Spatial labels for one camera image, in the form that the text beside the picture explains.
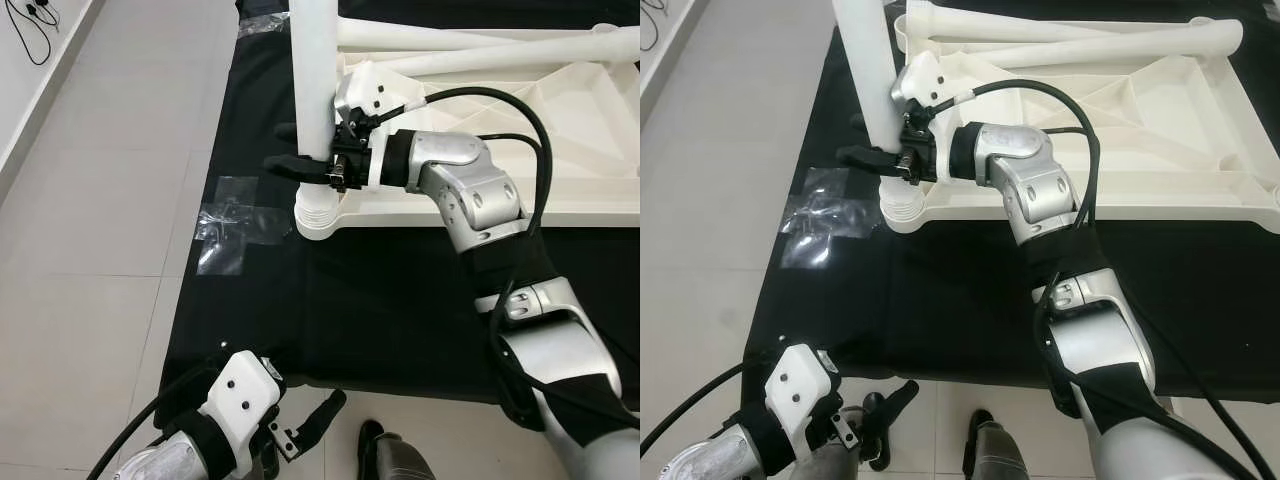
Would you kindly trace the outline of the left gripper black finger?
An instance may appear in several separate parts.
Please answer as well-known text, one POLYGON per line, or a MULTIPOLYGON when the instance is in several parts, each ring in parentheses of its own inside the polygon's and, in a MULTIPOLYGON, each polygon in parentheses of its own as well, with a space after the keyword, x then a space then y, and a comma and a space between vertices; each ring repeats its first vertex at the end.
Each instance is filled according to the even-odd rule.
POLYGON ((872 392, 864 397, 861 402, 861 407, 865 410, 861 424, 861 460, 868 462, 873 471, 884 471, 890 466, 892 460, 890 428, 919 390, 919 384, 915 380, 906 380, 888 396, 872 392))
POLYGON ((330 393, 301 425, 291 430, 291 453, 311 451, 323 439, 346 402, 344 390, 337 389, 330 393))

